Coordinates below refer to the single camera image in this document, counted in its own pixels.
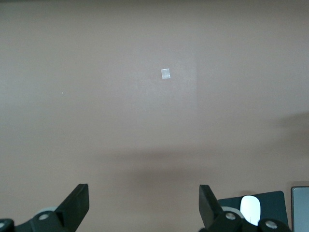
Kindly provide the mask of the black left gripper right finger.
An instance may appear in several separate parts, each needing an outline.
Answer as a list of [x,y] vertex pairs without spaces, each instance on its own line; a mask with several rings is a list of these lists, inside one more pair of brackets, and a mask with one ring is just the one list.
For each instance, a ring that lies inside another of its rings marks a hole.
[[202,232],[289,232],[282,191],[217,200],[210,186],[199,186]]

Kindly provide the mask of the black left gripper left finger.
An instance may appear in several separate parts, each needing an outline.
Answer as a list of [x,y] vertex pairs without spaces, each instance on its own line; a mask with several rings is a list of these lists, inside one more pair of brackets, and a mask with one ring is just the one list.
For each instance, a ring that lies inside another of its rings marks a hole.
[[89,210],[88,184],[78,184],[55,209],[45,210],[20,225],[10,218],[0,220],[2,232],[75,232]]

